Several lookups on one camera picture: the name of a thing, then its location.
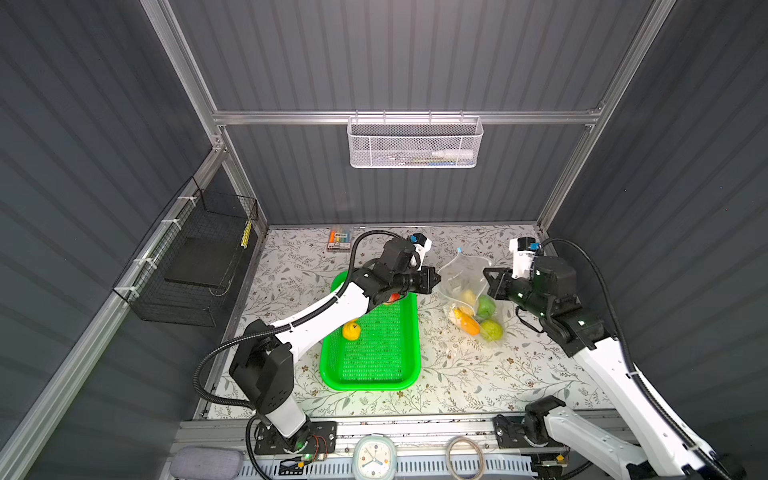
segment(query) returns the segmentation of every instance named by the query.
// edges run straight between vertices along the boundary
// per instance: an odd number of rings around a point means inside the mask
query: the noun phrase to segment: floral pattern
[[[511,238],[538,237],[532,225],[485,227],[392,228],[400,234],[421,231],[432,239],[425,263],[439,268],[456,249],[482,255],[496,266],[511,266]],[[271,230],[237,334],[261,318],[266,323],[293,315],[325,296],[334,277],[345,270],[349,254],[326,252],[328,229]],[[388,239],[372,235],[358,249],[362,265],[381,252]],[[320,343],[295,365],[294,395],[308,415],[407,415],[425,413],[520,411],[532,400],[555,395],[574,409],[613,408],[594,380],[546,335],[532,332],[514,316],[508,302],[499,302],[498,319],[505,335],[497,345],[472,338],[456,328],[442,311],[438,295],[420,295],[419,327],[422,372],[401,392],[337,392],[319,374]],[[537,326],[534,316],[526,320]],[[234,352],[217,384],[216,393],[244,398],[227,374]],[[239,407],[214,405],[209,419],[249,416]]]

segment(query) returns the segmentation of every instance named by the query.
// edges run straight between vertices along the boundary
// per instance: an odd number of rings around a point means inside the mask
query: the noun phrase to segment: corrugated metal wall
[[[581,125],[485,128],[471,169],[359,169],[346,128],[231,126],[271,224],[538,218]]]
[[[0,2],[0,39],[2,445],[210,144],[138,2]],[[29,478],[150,478],[215,336],[128,319]]]
[[[594,108],[649,4],[171,2],[235,111]],[[272,225],[535,220],[581,131],[486,126],[474,169],[363,172],[341,127],[230,127]]]
[[[755,465],[768,458],[766,152],[768,2],[678,2],[549,230],[601,266],[670,404]],[[584,262],[558,252],[602,307]]]

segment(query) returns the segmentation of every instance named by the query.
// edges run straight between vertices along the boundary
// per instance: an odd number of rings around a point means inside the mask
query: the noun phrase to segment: green plastic tray
[[[346,278],[341,272],[335,290]],[[320,376],[334,390],[402,390],[419,378],[422,357],[416,295],[380,305],[360,317],[360,338],[345,339],[341,327],[323,340]]]

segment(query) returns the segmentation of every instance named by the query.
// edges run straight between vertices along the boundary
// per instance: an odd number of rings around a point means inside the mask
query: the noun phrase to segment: black wire basket
[[[133,284],[114,291],[142,320],[226,323],[253,251],[247,247],[257,238],[256,205],[250,197],[198,190],[175,220],[163,220],[165,231],[147,258],[134,260],[141,265]]]

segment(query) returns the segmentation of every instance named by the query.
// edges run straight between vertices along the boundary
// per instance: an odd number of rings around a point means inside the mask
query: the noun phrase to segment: alarm clock
[[[397,452],[392,440],[384,435],[362,437],[352,456],[355,480],[392,480],[395,478]]]

